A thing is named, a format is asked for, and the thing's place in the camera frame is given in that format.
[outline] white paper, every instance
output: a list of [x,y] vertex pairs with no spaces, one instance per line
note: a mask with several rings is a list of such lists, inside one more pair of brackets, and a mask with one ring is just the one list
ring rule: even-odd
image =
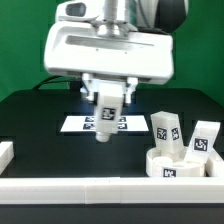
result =
[[[121,116],[118,131],[148,131],[144,116]],[[95,131],[94,116],[67,116],[61,132]]]

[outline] green wall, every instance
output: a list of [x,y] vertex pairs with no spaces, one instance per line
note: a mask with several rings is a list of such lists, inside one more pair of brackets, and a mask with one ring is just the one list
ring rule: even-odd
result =
[[[61,2],[1,0],[0,100],[48,77],[43,68],[44,46]],[[223,0],[191,0],[188,19],[173,34],[173,79],[162,87],[140,88],[200,89],[224,105],[223,11]]]

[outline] white plastic part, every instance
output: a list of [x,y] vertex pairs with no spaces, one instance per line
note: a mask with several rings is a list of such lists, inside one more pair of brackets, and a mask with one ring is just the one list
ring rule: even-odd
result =
[[95,106],[95,128],[97,140],[105,142],[110,134],[118,131],[118,121],[124,101],[122,82],[101,81],[98,89],[97,106]]
[[150,177],[203,177],[204,163],[183,161],[187,148],[179,152],[180,160],[172,161],[169,157],[161,157],[161,150],[150,149],[146,155],[146,173]]
[[183,150],[183,139],[177,114],[158,112],[151,115],[156,147],[176,154]]
[[91,24],[61,21],[49,32],[44,64],[54,75],[78,71],[164,84],[173,75],[172,43],[167,35],[138,32],[127,40],[103,39]]
[[5,170],[14,157],[13,142],[0,143],[0,174]]
[[213,149],[219,128],[219,122],[198,121],[184,160],[205,164]]
[[152,176],[151,177],[163,177],[163,167],[171,166],[173,160],[169,157],[158,156],[152,159]]
[[[86,6],[85,15],[82,17],[77,16],[69,16],[66,13],[66,8],[68,5],[83,3]],[[74,21],[74,22],[84,22],[84,21],[92,21],[95,20],[102,11],[102,1],[98,0],[96,2],[92,0],[82,0],[82,1],[68,1],[64,2],[57,7],[55,21]]]
[[96,140],[99,142],[108,142],[110,140],[110,133],[96,132]]

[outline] white block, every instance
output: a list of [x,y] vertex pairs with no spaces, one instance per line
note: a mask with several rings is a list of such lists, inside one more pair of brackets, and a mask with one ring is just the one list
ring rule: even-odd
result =
[[219,128],[219,122],[198,121],[184,160],[205,164],[212,151]]
[[224,161],[214,149],[209,154],[205,170],[210,177],[224,177]]
[[169,153],[183,150],[183,139],[177,114],[158,112],[151,115],[156,148]]
[[8,166],[12,158],[14,157],[13,142],[1,142],[0,143],[0,174]]
[[85,187],[86,204],[120,203],[120,178],[89,179]]
[[[184,158],[187,149],[180,151]],[[161,150],[150,149],[146,155],[146,173],[150,177],[203,177],[204,163],[178,161],[173,162],[169,157],[161,157]]]

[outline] black cable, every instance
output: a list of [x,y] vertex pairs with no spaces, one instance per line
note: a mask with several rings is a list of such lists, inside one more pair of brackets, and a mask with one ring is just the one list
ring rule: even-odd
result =
[[153,33],[153,34],[163,34],[163,35],[169,35],[165,31],[158,29],[158,28],[147,28],[147,27],[138,27],[138,31],[141,33]]
[[52,77],[46,78],[45,80],[43,80],[42,82],[40,82],[39,84],[37,84],[36,86],[34,86],[33,87],[33,90],[39,90],[39,88],[42,85],[46,85],[46,84],[54,84],[54,83],[63,83],[63,82],[71,82],[71,81],[74,81],[74,79],[68,79],[68,80],[62,80],[62,81],[49,82],[50,80],[57,79],[57,78],[61,78],[61,76],[52,76]]
[[53,79],[58,79],[61,78],[61,76],[50,76],[46,79],[44,79],[43,81],[41,81],[39,84],[37,84],[36,86],[33,87],[33,90],[38,90],[42,85],[44,85],[44,83],[51,81]]
[[144,20],[145,25],[146,25],[148,28],[150,28],[150,25],[149,25],[149,23],[148,23],[148,20],[147,20],[147,18],[146,18],[146,15],[145,15],[144,10],[143,10],[143,7],[142,7],[142,2],[141,2],[141,0],[138,0],[138,5],[139,5],[140,13],[141,13],[141,15],[142,15],[142,18],[143,18],[143,20]]

